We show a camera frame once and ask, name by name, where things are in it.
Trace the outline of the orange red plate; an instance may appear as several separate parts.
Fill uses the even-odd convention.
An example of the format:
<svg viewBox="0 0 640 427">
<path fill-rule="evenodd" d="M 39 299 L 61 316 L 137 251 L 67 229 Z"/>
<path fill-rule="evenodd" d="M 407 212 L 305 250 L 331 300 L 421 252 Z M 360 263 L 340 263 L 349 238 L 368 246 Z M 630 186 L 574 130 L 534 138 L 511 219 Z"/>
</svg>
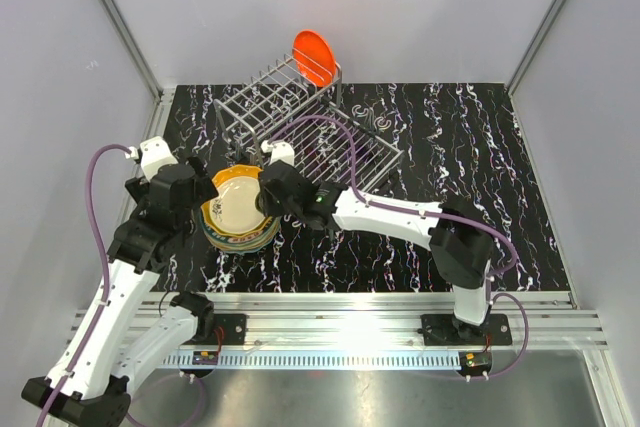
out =
<svg viewBox="0 0 640 427">
<path fill-rule="evenodd" d="M 327 41 L 317 32 L 300 31 L 293 42 L 292 55 L 300 74 L 316 87 L 331 84 L 336 73 L 336 61 Z"/>
</svg>

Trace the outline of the yellow dotted scalloped plate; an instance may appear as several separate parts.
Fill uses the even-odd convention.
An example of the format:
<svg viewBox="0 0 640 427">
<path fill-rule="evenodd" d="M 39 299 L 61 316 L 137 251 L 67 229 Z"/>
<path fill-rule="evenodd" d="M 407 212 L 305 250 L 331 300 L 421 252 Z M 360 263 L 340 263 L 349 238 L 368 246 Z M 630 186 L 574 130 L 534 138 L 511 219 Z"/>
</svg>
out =
<svg viewBox="0 0 640 427">
<path fill-rule="evenodd" d="M 212 178 L 213 185 L 220 189 L 222 184 L 235 178 L 247 177 L 257 180 L 262 168 L 254 165 L 235 164 L 218 171 Z"/>
</svg>

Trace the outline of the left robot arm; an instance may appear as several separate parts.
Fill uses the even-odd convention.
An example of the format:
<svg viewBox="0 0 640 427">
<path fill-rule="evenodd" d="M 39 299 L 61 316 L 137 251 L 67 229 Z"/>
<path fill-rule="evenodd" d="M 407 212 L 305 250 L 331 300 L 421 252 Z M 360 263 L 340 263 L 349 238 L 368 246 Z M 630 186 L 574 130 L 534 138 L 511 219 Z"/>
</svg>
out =
<svg viewBox="0 0 640 427">
<path fill-rule="evenodd" d="M 93 304 L 58 363 L 22 389 L 22 399 L 42 418 L 74 426 L 118 426 L 134 393 L 170 353 L 214 335 L 212 302 L 183 292 L 127 349 L 121 347 L 146 294 L 191 236 L 193 211 L 217 194 L 196 157 L 167 163 L 150 180 L 133 178 L 126 187 L 137 206 L 101 251 L 103 279 Z"/>
</svg>

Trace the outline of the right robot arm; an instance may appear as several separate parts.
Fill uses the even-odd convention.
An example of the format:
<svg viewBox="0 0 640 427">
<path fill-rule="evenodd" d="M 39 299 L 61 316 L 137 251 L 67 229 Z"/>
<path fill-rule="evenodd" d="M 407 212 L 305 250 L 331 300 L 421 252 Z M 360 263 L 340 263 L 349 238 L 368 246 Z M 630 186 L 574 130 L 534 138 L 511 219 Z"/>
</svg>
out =
<svg viewBox="0 0 640 427">
<path fill-rule="evenodd" d="M 325 232 L 363 231 L 401 239 L 431 253 L 440 277 L 453 290 L 450 317 L 423 325 L 437 345 L 482 345 L 489 333 L 489 282 L 493 240 L 464 216 L 461 204 L 409 202 L 365 195 L 333 182 L 314 183 L 277 161 L 259 175 L 257 207 L 267 216 L 290 215 Z"/>
</svg>

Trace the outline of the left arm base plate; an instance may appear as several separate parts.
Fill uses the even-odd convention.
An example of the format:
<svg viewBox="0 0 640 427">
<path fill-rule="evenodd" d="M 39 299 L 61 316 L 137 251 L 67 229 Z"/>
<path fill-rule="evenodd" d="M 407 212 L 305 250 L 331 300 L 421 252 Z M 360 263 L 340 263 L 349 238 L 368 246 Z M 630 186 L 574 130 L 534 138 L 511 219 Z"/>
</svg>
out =
<svg viewBox="0 0 640 427">
<path fill-rule="evenodd" d="M 245 342 L 248 316 L 242 313 L 214 314 L 199 325 L 196 334 L 186 345 L 241 346 Z"/>
</svg>

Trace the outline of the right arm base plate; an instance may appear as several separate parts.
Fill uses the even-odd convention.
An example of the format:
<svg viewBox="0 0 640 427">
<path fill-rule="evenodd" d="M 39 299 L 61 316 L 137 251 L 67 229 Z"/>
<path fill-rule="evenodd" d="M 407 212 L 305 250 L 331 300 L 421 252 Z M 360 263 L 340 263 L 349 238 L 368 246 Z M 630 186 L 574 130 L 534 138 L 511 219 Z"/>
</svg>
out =
<svg viewBox="0 0 640 427">
<path fill-rule="evenodd" d="M 419 332 L 425 346 L 511 346 L 511 329 L 505 314 L 488 314 L 485 321 L 474 326 L 457 319 L 453 314 L 423 314 Z"/>
</svg>

